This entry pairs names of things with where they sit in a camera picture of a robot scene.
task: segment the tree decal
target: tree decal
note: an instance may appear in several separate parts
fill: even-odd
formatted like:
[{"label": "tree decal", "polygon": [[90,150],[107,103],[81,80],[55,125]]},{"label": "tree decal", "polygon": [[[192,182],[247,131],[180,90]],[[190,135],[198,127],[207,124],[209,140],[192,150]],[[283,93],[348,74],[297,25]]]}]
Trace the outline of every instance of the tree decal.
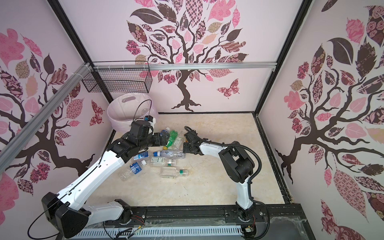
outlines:
[{"label": "tree decal", "polygon": [[[240,12],[235,6],[235,0],[185,0],[185,11],[181,11],[183,0],[162,1],[153,4],[152,1],[136,0],[143,7],[132,12],[132,16],[140,18],[145,24],[127,21],[128,28],[134,40],[127,41],[126,49],[136,55],[136,64],[148,61],[150,64],[172,63],[223,63],[242,62],[248,54],[238,53],[246,42],[235,42],[241,29],[235,28],[240,21]],[[155,12],[149,7],[157,7]],[[210,8],[208,19],[202,19],[203,11]],[[206,25],[209,20],[218,20]],[[162,23],[160,29],[154,29],[153,24]],[[152,77],[157,76],[159,82],[175,83],[183,93],[183,100],[174,106],[184,106],[193,112],[190,106],[201,106],[190,98],[185,85],[186,80],[200,81],[203,77],[213,81],[231,73],[229,69],[213,69],[208,73],[201,70],[172,70],[151,71]],[[238,93],[238,80],[229,88],[219,88],[225,97]]]},{"label": "tree decal", "polygon": [[[377,18],[383,19],[382,6],[366,8],[369,10],[368,22],[376,21]],[[295,132],[293,147],[289,155],[284,155],[277,149],[276,152],[283,161],[283,174],[286,169],[293,184],[291,165],[295,162],[298,151],[308,146],[308,154],[313,154],[316,165],[324,160],[324,180],[327,186],[333,182],[340,196],[364,218],[367,218],[366,196],[371,207],[384,220],[383,194],[368,192],[384,191],[381,183],[370,178],[382,174],[384,166],[369,164],[365,159],[354,156],[357,152],[369,152],[384,157],[384,153],[367,145],[372,141],[384,143],[384,129],[378,127],[384,123],[384,108],[371,108],[373,103],[376,106],[383,101],[383,71],[372,71],[374,66],[380,67],[376,52],[382,52],[382,38],[380,34],[370,36],[368,26],[366,32],[361,32],[364,31],[364,26],[358,19],[348,19],[346,30],[350,41],[345,38],[330,39],[329,42],[333,45],[332,54],[326,53],[321,45],[310,63],[304,62],[299,66],[299,80],[291,85],[292,91],[284,97],[287,107],[292,110],[288,119],[293,122],[292,129]],[[359,44],[357,52],[353,51],[352,44]],[[339,68],[333,67],[334,60],[340,63],[337,64]],[[348,147],[339,147],[340,143],[348,144]],[[329,164],[332,160],[335,169]],[[341,166],[354,176],[342,171]],[[336,224],[334,220],[329,221],[325,218],[323,220],[324,229],[328,233],[334,230],[340,234],[337,229],[342,228],[351,232],[346,227],[333,229]],[[354,234],[356,239],[362,239],[357,233]]]},{"label": "tree decal", "polygon": [[[7,46],[12,44],[12,46],[17,46],[18,49],[23,49],[24,45],[17,42],[17,32],[13,29],[8,29],[7,32],[9,35],[7,38],[9,38],[9,40],[0,42],[0,49],[4,48],[4,44]],[[11,75],[9,70],[5,70],[0,66],[0,78],[4,83],[4,90],[8,92],[0,93],[0,116],[3,117],[2,119],[8,119],[6,122],[0,121],[0,134],[11,133],[9,139],[0,137],[0,142],[5,145],[27,124],[28,115],[33,117],[33,115],[39,111],[40,107],[43,107],[44,104],[48,102],[47,93],[52,91],[52,93],[55,94],[57,92],[54,85],[62,85],[68,78],[65,64],[62,64],[60,68],[55,70],[55,66],[49,55],[42,58],[40,48],[32,40],[26,37],[23,37],[23,40],[31,50],[31,55],[27,60],[21,61],[16,65],[15,72],[18,79]],[[6,52],[2,52],[1,58],[3,59],[5,56]],[[14,55],[10,58],[10,61],[21,58]],[[25,89],[23,89],[20,83],[25,81],[26,85]],[[40,83],[44,85],[44,90],[40,91],[41,93],[38,95],[37,81],[41,81]],[[15,158],[16,161],[20,163],[10,165],[6,168],[6,170],[18,168],[13,179],[17,182],[20,190],[33,195],[33,184],[46,180],[50,170],[53,168],[75,168],[79,176],[87,170],[94,154],[89,159],[81,162],[79,159],[60,156],[58,152],[58,148],[65,146],[65,139],[71,137],[65,132],[65,129],[68,127],[76,127],[80,123],[75,120],[83,108],[83,99],[76,99],[79,92],[80,84],[73,89],[60,106],[57,107],[55,112],[51,114],[50,118],[45,121],[44,125],[41,126],[40,130],[36,133],[38,142],[20,151]],[[101,108],[96,109],[99,113],[102,113]]]}]

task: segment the pink wall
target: pink wall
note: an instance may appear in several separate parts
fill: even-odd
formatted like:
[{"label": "pink wall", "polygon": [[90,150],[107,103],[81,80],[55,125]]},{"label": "pink wall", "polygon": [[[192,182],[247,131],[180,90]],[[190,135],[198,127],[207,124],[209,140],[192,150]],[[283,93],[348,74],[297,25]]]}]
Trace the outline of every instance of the pink wall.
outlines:
[{"label": "pink wall", "polygon": [[[15,0],[0,8],[0,149],[83,63],[45,0]],[[41,198],[58,192],[101,155],[111,132],[107,101],[80,83],[0,177],[0,234],[27,239],[43,211]],[[57,230],[40,218],[33,237]]]},{"label": "pink wall", "polygon": [[316,239],[382,239],[384,6],[318,0],[260,114]]}]

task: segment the bottle label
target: bottle label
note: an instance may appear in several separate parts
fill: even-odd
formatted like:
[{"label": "bottle label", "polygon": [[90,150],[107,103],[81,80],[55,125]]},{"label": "bottle label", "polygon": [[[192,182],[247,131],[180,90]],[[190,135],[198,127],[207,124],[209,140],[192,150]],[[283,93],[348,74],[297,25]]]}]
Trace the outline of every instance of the bottle label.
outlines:
[{"label": "bottle label", "polygon": [[134,164],[132,164],[132,165],[130,166],[130,168],[131,168],[131,170],[132,170],[132,172],[133,172],[134,174],[137,174],[138,172],[141,171],[141,167],[139,166],[139,164],[138,164],[137,162],[135,162]]},{"label": "bottle label", "polygon": [[148,151],[137,154],[136,156],[133,157],[133,160],[138,160],[145,157],[148,157]]}]

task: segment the black frame edge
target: black frame edge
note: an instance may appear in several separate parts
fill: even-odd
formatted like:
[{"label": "black frame edge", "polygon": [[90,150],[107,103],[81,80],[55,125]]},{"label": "black frame edge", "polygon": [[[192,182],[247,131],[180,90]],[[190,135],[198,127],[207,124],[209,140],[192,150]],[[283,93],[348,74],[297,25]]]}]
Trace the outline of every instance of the black frame edge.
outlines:
[{"label": "black frame edge", "polygon": [[305,16],[308,12],[309,7],[311,6],[312,0],[303,0],[301,3],[301,6],[299,8],[299,11],[297,12],[296,18],[293,21],[292,27],[288,33],[288,36],[284,42],[283,48],[281,49],[281,52],[279,54],[279,57],[277,58],[277,65],[275,70],[270,75],[267,84],[264,87],[263,93],[259,99],[259,102],[257,103],[255,113],[258,115],[264,105],[264,102],[266,98],[268,97],[269,91],[271,91],[271,88],[273,86],[273,83],[275,82],[275,79],[277,77],[277,74],[279,73],[281,67],[283,66],[284,60],[291,49],[292,43],[295,40],[295,37],[297,35],[297,32],[299,31]]},{"label": "black frame edge", "polygon": [[[85,50],[85,47],[83,43],[81,42],[79,36],[77,35],[75,29],[73,28],[71,22],[69,21],[67,15],[65,14],[63,8],[61,7],[58,0],[47,0],[49,5],[51,6],[53,12],[56,14],[58,20],[60,21],[61,25],[63,26],[64,30],[66,31],[67,35],[71,39],[73,45],[75,46],[76,50],[80,54],[81,58],[84,62],[89,63],[91,67],[94,67],[94,64],[88,55],[87,51]],[[92,75],[94,75],[95,79],[101,79],[101,76],[98,72],[92,71]],[[104,89],[107,89],[103,81],[96,81],[97,84],[102,89],[105,98],[109,103],[113,101],[113,98],[110,94],[110,92],[105,91]]]}]

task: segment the green plastic bottle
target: green plastic bottle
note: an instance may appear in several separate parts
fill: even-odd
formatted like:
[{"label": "green plastic bottle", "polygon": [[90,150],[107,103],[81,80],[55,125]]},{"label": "green plastic bottle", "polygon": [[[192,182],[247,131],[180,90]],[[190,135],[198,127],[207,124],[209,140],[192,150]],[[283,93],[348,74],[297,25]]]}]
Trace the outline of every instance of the green plastic bottle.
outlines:
[{"label": "green plastic bottle", "polygon": [[166,146],[163,147],[163,149],[167,150],[170,146],[172,146],[172,144],[173,144],[173,142],[175,141],[176,138],[177,138],[177,132],[175,130],[172,130],[169,133],[168,143],[167,143]]}]

